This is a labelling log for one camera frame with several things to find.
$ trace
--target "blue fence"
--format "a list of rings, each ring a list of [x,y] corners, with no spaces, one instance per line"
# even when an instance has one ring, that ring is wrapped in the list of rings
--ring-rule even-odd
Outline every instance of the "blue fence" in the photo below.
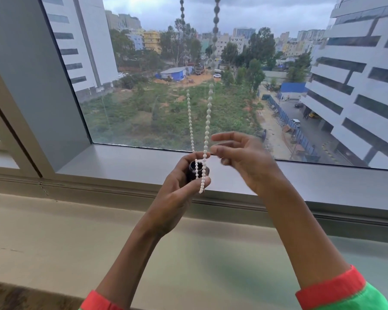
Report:
[[[271,95],[267,98],[267,95],[262,95],[261,99],[266,99],[267,102],[274,106],[274,108],[279,113],[279,118],[284,124],[289,125],[291,128],[294,129],[293,136],[296,139],[296,143],[300,144],[303,149],[306,152],[306,155],[310,156],[310,162],[318,162],[320,156],[316,152],[315,148],[313,148],[312,144],[309,142],[309,140],[303,135],[302,131],[297,128],[297,126],[292,122],[291,119],[287,116],[285,111],[280,107],[280,105],[272,98]],[[308,162],[309,157],[302,157],[302,160],[304,162]]]

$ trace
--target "truck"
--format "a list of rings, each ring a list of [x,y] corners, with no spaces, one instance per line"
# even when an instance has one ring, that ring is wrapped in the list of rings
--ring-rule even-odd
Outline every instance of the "truck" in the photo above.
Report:
[[[204,65],[201,65],[201,63],[198,63],[195,67],[195,73],[196,75],[201,75],[204,73]]]

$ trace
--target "forearm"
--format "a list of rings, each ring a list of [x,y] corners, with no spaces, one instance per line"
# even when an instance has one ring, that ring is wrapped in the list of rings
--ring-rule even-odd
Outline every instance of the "forearm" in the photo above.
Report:
[[[341,275],[350,269],[305,201],[289,183],[263,196],[265,206],[289,255],[301,288]]]
[[[159,240],[160,236],[137,224],[96,292],[122,309],[129,309],[145,266]]]

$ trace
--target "green field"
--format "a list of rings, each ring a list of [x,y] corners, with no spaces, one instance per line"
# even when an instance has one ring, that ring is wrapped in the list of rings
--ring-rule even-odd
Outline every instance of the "green field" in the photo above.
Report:
[[[189,87],[194,143],[199,151],[203,150],[208,85]],[[191,151],[186,88],[162,83],[142,87],[143,91],[132,93],[119,89],[81,104],[93,142]],[[215,83],[210,133],[254,134],[260,129],[256,107],[246,88]]]

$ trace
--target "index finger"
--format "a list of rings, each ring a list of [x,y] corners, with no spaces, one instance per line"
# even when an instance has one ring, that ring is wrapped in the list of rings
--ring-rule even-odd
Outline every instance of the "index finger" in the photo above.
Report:
[[[185,172],[191,162],[193,162],[195,159],[202,160],[203,155],[204,155],[204,152],[202,151],[193,152],[193,153],[190,153],[189,155],[185,155],[178,161],[174,169]]]
[[[222,141],[222,140],[234,140],[238,143],[246,142],[251,139],[253,136],[247,135],[244,133],[239,133],[238,131],[229,131],[227,133],[218,133],[211,136],[212,141]]]

